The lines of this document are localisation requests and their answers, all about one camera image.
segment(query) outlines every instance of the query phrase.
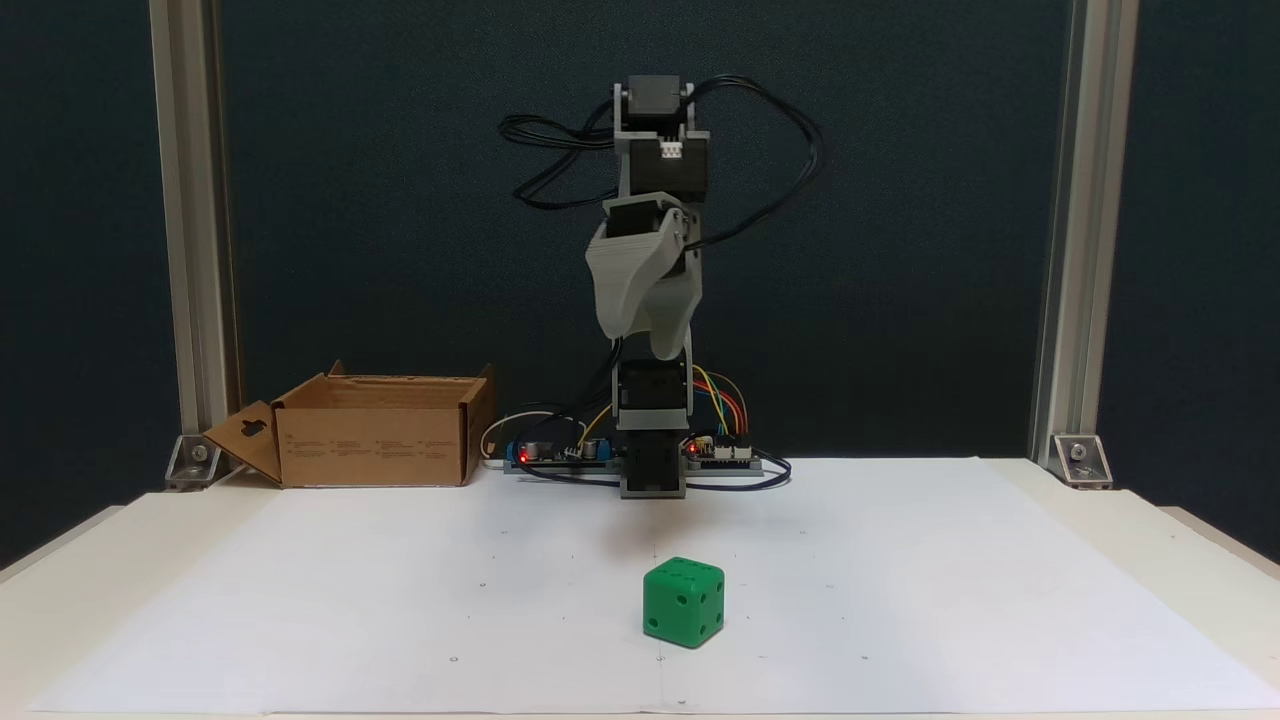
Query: box flap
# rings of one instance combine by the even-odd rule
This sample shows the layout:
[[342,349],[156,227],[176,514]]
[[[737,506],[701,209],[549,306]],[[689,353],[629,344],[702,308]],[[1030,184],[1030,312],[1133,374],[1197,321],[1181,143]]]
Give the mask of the box flap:
[[483,382],[483,383],[472,383],[471,388],[467,391],[466,395],[462,396],[462,400],[460,402],[461,404],[475,402],[476,395],[479,395],[484,389],[485,386],[489,386],[489,388],[492,391],[493,389],[493,374],[494,374],[493,364],[485,365],[484,370],[480,370],[480,374],[476,375],[476,378],[475,378],[475,379],[483,379],[485,382]]
[[275,448],[270,405],[255,402],[206,432],[205,437],[232,457],[280,482],[280,457]]

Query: colored wire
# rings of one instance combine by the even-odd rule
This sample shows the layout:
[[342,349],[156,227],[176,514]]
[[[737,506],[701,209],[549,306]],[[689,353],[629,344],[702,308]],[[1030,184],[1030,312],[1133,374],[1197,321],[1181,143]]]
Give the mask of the colored wire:
[[[538,402],[536,405],[549,405],[549,404],[547,404],[547,402]],[[485,441],[485,438],[489,437],[489,433],[492,433],[495,428],[498,428],[498,427],[508,423],[509,420],[515,420],[516,418],[529,418],[529,416],[532,416],[532,415],[547,416],[547,415],[556,415],[556,413],[552,413],[549,410],[527,410],[525,413],[516,413],[515,415],[506,415],[506,416],[498,418],[497,420],[494,420],[494,423],[492,425],[489,425],[488,428],[485,428],[484,433],[480,434],[480,452],[484,454],[485,457],[490,456],[489,452],[485,451],[484,441]],[[582,425],[584,430],[586,429],[586,423],[582,423],[581,420],[579,420],[577,424]]]
[[708,373],[708,374],[712,375],[712,377],[716,377],[716,378],[719,378],[719,379],[724,380],[726,383],[728,383],[728,387],[733,388],[733,392],[737,393],[737,402],[739,402],[739,406],[742,409],[742,432],[744,433],[749,432],[751,429],[751,420],[750,420],[750,418],[746,414],[746,396],[742,395],[741,389],[739,389],[737,383],[735,383],[733,380],[726,378],[724,375],[722,375],[719,373]]
[[604,416],[608,415],[611,410],[613,410],[613,405],[612,404],[605,405],[604,410],[600,410],[600,414],[596,415],[594,420],[591,420],[590,425],[582,427],[582,437],[577,441],[579,450],[582,450],[582,446],[586,443],[586,438],[590,437],[591,430],[595,429],[595,425],[600,424],[600,420],[603,420]]
[[[609,354],[605,356],[604,363],[602,363],[600,368],[598,368],[596,372],[595,372],[595,374],[591,375],[591,379],[586,383],[586,387],[582,389],[582,393],[579,396],[577,401],[572,406],[559,406],[559,405],[554,405],[554,404],[547,404],[548,406],[558,407],[558,410],[556,410],[554,413],[550,413],[549,415],[544,416],[541,420],[539,420],[534,425],[520,430],[516,434],[516,439],[513,442],[518,446],[521,443],[521,441],[524,439],[525,434],[529,433],[530,430],[532,430],[534,428],[538,428],[538,427],[540,427],[540,425],[543,425],[545,423],[549,423],[549,421],[552,421],[552,420],[554,420],[557,418],[570,419],[570,418],[577,415],[579,413],[581,413],[584,409],[594,406],[595,405],[595,398],[603,398],[605,395],[608,395],[608,389],[607,388],[605,389],[600,389],[600,386],[604,383],[604,380],[608,378],[608,375],[613,372],[613,368],[618,364],[618,360],[622,357],[622,346],[623,346],[623,341],[622,340],[613,341],[613,345],[611,346]],[[707,388],[707,393],[710,395],[710,392],[712,392],[712,388],[708,387]],[[737,404],[733,402],[732,397],[721,396],[721,400],[723,400],[723,402],[726,405],[728,405],[728,407],[730,407],[731,411],[736,411],[737,410]],[[541,411],[531,411],[531,413],[541,413]],[[603,418],[603,414],[599,415],[599,416],[596,416],[596,419],[600,419],[600,418]],[[692,439],[695,437],[700,437],[700,436],[707,436],[707,434],[713,434],[713,433],[710,433],[708,430],[700,430],[700,432],[689,434],[689,436],[685,437],[685,439],[682,439],[680,442],[680,445],[677,447],[685,447],[689,443],[690,439]],[[719,486],[719,484],[705,484],[705,483],[686,483],[685,487],[687,487],[690,489],[718,491],[718,492],[753,492],[753,491],[759,491],[759,489],[768,489],[768,488],[780,487],[780,486],[783,486],[783,484],[791,482],[791,464],[790,462],[787,462],[782,457],[778,457],[776,455],[765,452],[765,451],[760,450],[759,447],[755,447],[753,450],[762,459],[768,460],[769,462],[773,462],[774,465],[777,465],[781,469],[781,471],[778,474],[776,474],[774,477],[772,477],[772,478],[765,478],[764,480],[760,480],[758,483],[749,483],[749,484],[742,484],[742,486]],[[541,478],[541,479],[545,479],[545,480],[554,480],[554,482],[559,482],[559,483],[568,483],[568,484],[576,484],[576,486],[596,486],[596,487],[618,487],[621,484],[618,480],[600,480],[600,479],[594,479],[594,478],[577,478],[577,477],[572,477],[572,475],[559,475],[559,474],[556,474],[556,473],[544,473],[541,470],[531,468],[526,460],[521,460],[518,452],[515,454],[515,462],[513,462],[513,465],[517,466],[517,468],[520,468],[521,470],[524,470],[526,474],[532,475],[535,478]]]
[[722,428],[721,434],[727,433],[728,423],[724,421],[724,402],[719,398],[719,391],[716,389],[716,383],[712,382],[712,378],[710,375],[707,374],[707,370],[701,369],[698,365],[694,365],[694,369],[703,374],[703,379],[707,380],[707,387],[709,387],[712,391],[712,405],[716,406],[716,414],[721,416],[721,428]]
[[[700,383],[698,380],[694,380],[694,389],[695,391],[700,391],[704,395],[712,397],[712,401],[714,402],[716,396],[712,395],[712,388],[707,387],[705,384],[703,384],[703,383]],[[732,397],[730,397],[727,395],[723,395],[723,393],[719,396],[719,400],[721,400],[721,402],[724,404],[726,407],[730,409],[730,413],[732,413],[732,415],[733,415],[733,432],[735,433],[741,432],[742,430],[742,414],[741,414],[741,410],[739,410],[737,404],[733,401]],[[727,433],[728,433],[727,429],[722,429],[721,430],[721,434],[727,434]]]

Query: metal bracket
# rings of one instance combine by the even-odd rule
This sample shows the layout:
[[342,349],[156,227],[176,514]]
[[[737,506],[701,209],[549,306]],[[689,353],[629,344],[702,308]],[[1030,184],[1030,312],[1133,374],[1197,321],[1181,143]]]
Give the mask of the metal bracket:
[[230,461],[220,447],[204,436],[178,436],[164,474],[170,492],[205,489],[230,473]]
[[1111,465],[1098,436],[1053,436],[1053,464],[1050,468],[1073,489],[1112,489]]

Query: cable bundle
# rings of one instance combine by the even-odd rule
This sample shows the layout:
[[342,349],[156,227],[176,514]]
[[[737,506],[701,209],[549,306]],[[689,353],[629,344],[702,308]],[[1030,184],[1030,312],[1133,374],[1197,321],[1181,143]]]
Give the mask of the cable bundle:
[[[531,430],[534,430],[535,428],[538,428],[540,425],[544,425],[544,424],[554,421],[554,420],[571,420],[571,421],[575,421],[575,423],[582,425],[582,434],[580,436],[579,443],[577,443],[579,448],[581,448],[582,447],[582,442],[585,442],[588,439],[588,437],[590,436],[591,430],[595,429],[595,427],[604,419],[605,415],[608,415],[608,413],[613,409],[613,406],[612,406],[612,404],[605,405],[604,409],[600,410],[599,414],[596,414],[595,419],[590,424],[585,424],[581,420],[577,420],[576,418],[579,415],[581,415],[584,411],[586,411],[586,410],[589,410],[591,407],[599,406],[600,402],[607,402],[608,401],[608,397],[612,393],[612,389],[609,388],[608,383],[605,383],[605,380],[611,378],[612,372],[613,372],[613,366],[618,364],[618,360],[621,359],[621,356],[622,356],[622,341],[613,341],[613,345],[609,348],[609,355],[605,357],[604,364],[595,372],[595,374],[591,377],[591,380],[586,384],[586,389],[584,389],[582,395],[577,398],[577,401],[572,406],[559,405],[559,404],[553,404],[553,402],[530,404],[530,405],[545,405],[545,406],[556,407],[556,410],[554,411],[550,411],[550,410],[530,410],[530,411],[524,411],[524,413],[516,413],[516,414],[506,415],[503,418],[499,418],[492,425],[489,425],[489,429],[486,429],[485,433],[484,433],[485,437],[488,437],[488,434],[489,434],[490,430],[493,430],[494,428],[504,424],[508,420],[515,420],[517,418],[524,418],[524,416],[530,416],[530,415],[540,415],[541,420],[539,420],[538,423],[534,423],[532,425],[530,425],[530,427],[525,428],[524,430],[520,430],[518,433],[516,433],[516,437],[512,441],[515,443],[515,447],[518,448],[522,445],[524,438]],[[746,425],[748,416],[746,416],[746,397],[742,395],[742,391],[740,391],[737,388],[737,386],[733,383],[733,380],[728,379],[724,375],[721,375],[718,373],[708,373],[707,370],[703,370],[698,365],[695,365],[694,369],[698,373],[700,373],[701,377],[703,377],[701,380],[695,380],[694,386],[695,386],[695,388],[700,393],[708,395],[712,398],[712,402],[716,405],[716,411],[717,411],[717,414],[719,414],[721,423],[722,423],[722,425],[719,428],[719,430],[722,432],[722,434],[723,434],[723,432],[727,432],[727,428],[724,425],[724,423],[726,423],[724,407],[728,407],[730,411],[733,414],[733,434],[736,436],[737,433],[745,433],[746,429],[748,429],[748,425]],[[724,395],[723,392],[721,392],[719,387],[712,380],[712,378],[710,378],[712,375],[714,375],[714,377],[719,378],[721,380],[728,383],[730,387],[732,387],[733,391],[737,393],[737,398],[735,400],[732,396],[728,396],[728,395]],[[695,437],[708,436],[708,434],[716,434],[716,432],[714,430],[699,430],[696,433],[692,433],[692,434],[687,436],[684,441],[681,441],[680,445],[678,445],[678,447],[685,447],[689,443],[689,441],[692,439],[692,438],[695,438]],[[768,488],[778,487],[778,486],[786,484],[787,482],[791,480],[791,464],[790,462],[787,462],[782,457],[778,457],[776,455],[765,452],[765,451],[760,450],[759,447],[755,447],[753,450],[754,450],[755,455],[758,455],[758,456],[763,457],[764,460],[768,460],[768,461],[773,462],[774,465],[777,465],[778,468],[781,468],[781,471],[778,474],[771,477],[771,478],[765,478],[765,479],[763,479],[760,482],[749,483],[749,484],[686,483],[685,487],[687,487],[689,489],[701,489],[701,491],[749,492],[749,491],[768,489]],[[521,459],[521,454],[520,452],[513,454],[512,464],[515,466],[520,468],[521,470],[524,470],[525,473],[527,473],[527,474],[530,474],[530,475],[532,475],[535,478],[541,478],[541,479],[545,479],[545,480],[556,480],[556,482],[559,482],[559,483],[571,483],[571,484],[579,484],[579,486],[618,487],[618,480],[600,480],[600,479],[594,479],[594,478],[579,478],[579,477],[572,477],[572,475],[561,475],[561,474],[556,474],[556,473],[544,473],[541,470],[531,468],[525,460]]]
[[[822,128],[818,127],[818,123],[815,123],[813,118],[804,114],[804,111],[795,105],[773,95],[762,87],[760,83],[746,76],[723,74],[704,79],[694,86],[694,91],[681,102],[681,111],[684,111],[690,102],[694,102],[708,92],[723,88],[739,88],[755,94],[764,99],[765,102],[776,108],[780,113],[786,115],[787,119],[800,128],[805,141],[809,143],[809,156],[805,160],[804,167],[800,169],[800,174],[786,192],[759,210],[751,213],[736,225],[728,228],[727,231],[707,236],[699,242],[689,245],[686,250],[696,250],[699,247],[708,247],[723,242],[755,225],[760,220],[764,220],[780,208],[790,202],[806,184],[813,182],[813,179],[818,177],[818,173],[822,172],[822,167],[826,161],[826,141],[822,137]],[[582,152],[608,150],[613,146],[613,128],[595,127],[595,124],[600,122],[600,119],[603,119],[604,115],[607,115],[612,109],[612,100],[602,102],[595,110],[591,111],[590,115],[588,115],[581,129],[573,129],[549,118],[544,118],[543,115],[532,115],[527,113],[506,115],[502,118],[502,122],[498,123],[498,135],[500,135],[504,140],[517,145],[564,150],[564,154],[561,155],[558,160],[552,163],[552,165],[545,170],[521,183],[516,187],[516,190],[511,191],[511,195],[525,205],[539,210],[581,208],[582,205],[594,205],[611,197],[616,197],[618,195],[617,188],[611,188],[593,197],[585,197],[581,200],[547,201],[538,200],[535,197],[545,190],[548,184],[556,181],[556,178],[564,174],[564,172],[577,161]],[[531,126],[547,128],[552,132],[539,132],[531,129]]]

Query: white cable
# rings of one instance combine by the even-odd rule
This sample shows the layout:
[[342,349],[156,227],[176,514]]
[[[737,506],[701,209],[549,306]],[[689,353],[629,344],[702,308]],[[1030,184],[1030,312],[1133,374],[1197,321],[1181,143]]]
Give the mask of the white cable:
[[[516,418],[529,418],[530,415],[557,415],[557,413],[552,413],[549,410],[526,410],[524,413],[516,413],[515,415],[507,415],[504,418],[498,418],[497,420],[494,420],[494,423],[492,425],[489,425],[488,428],[485,428],[484,433],[480,434],[480,452],[484,452],[485,456],[489,455],[484,450],[484,447],[485,447],[484,441],[488,439],[489,433],[492,433],[494,428],[497,428],[498,425],[506,423],[507,420],[515,420]],[[586,423],[584,423],[582,420],[579,420],[577,424],[582,425],[582,432],[585,433],[586,432]]]

